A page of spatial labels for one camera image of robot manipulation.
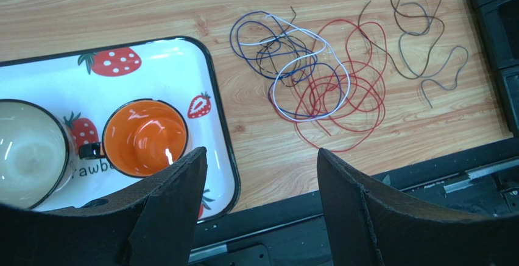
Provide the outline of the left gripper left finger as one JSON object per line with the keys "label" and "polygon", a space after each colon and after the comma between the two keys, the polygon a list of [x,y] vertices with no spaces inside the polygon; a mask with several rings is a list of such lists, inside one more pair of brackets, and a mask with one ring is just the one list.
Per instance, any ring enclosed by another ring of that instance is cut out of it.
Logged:
{"label": "left gripper left finger", "polygon": [[186,265],[207,174],[198,147],[81,208],[1,206],[2,265]]}

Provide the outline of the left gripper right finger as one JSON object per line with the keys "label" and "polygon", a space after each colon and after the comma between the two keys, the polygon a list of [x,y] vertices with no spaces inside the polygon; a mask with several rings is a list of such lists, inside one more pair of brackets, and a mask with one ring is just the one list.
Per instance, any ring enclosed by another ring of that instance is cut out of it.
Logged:
{"label": "left gripper right finger", "polygon": [[518,216],[435,205],[355,169],[327,149],[317,176],[334,265],[517,265]]}

